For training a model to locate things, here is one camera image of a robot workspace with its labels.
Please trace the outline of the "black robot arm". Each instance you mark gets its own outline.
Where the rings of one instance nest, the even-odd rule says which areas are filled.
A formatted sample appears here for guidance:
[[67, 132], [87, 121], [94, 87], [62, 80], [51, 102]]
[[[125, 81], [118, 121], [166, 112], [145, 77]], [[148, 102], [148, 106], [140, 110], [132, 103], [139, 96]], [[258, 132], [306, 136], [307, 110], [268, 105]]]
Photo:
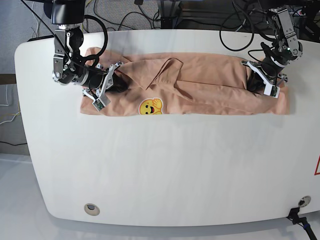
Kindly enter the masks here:
[[[254, 9], [249, 10], [249, 6], [258, 4], [260, 9], [256, 12], [265, 17], [267, 25], [272, 29], [274, 37], [266, 36], [263, 31], [256, 27], [251, 19]], [[235, 12], [230, 14], [223, 22], [226, 23], [232, 16], [243, 14], [244, 20], [238, 28], [248, 24], [251, 32], [249, 43], [242, 48], [234, 49], [228, 47], [222, 38], [222, 29], [225, 24], [222, 23], [219, 29], [219, 39], [222, 45], [229, 51], [240, 52], [247, 49], [253, 42], [255, 34], [259, 34], [264, 40], [271, 42], [268, 46], [264, 42], [260, 44], [260, 52], [265, 54], [264, 59], [258, 60], [253, 57], [254, 61], [243, 60], [242, 65], [251, 69], [254, 73], [254, 79], [264, 84], [263, 94], [277, 98], [280, 94], [280, 85], [288, 80], [282, 70], [292, 61], [297, 60], [303, 55], [303, 46], [299, 42], [297, 34], [292, 23], [289, 10], [286, 8], [289, 2], [286, 0], [246, 0], [242, 5], [235, 0], [232, 6]]]
[[[54, 37], [53, 79], [62, 85], [73, 83], [84, 88], [85, 95], [100, 102], [106, 92], [122, 93], [128, 84], [115, 73], [121, 62], [106, 69], [98, 66], [109, 40], [104, 23], [95, 16], [85, 14], [84, 0], [43, 0], [45, 15], [57, 28]], [[82, 56], [80, 47], [84, 34], [80, 28], [85, 20], [97, 22], [103, 32], [103, 45], [99, 52]]]

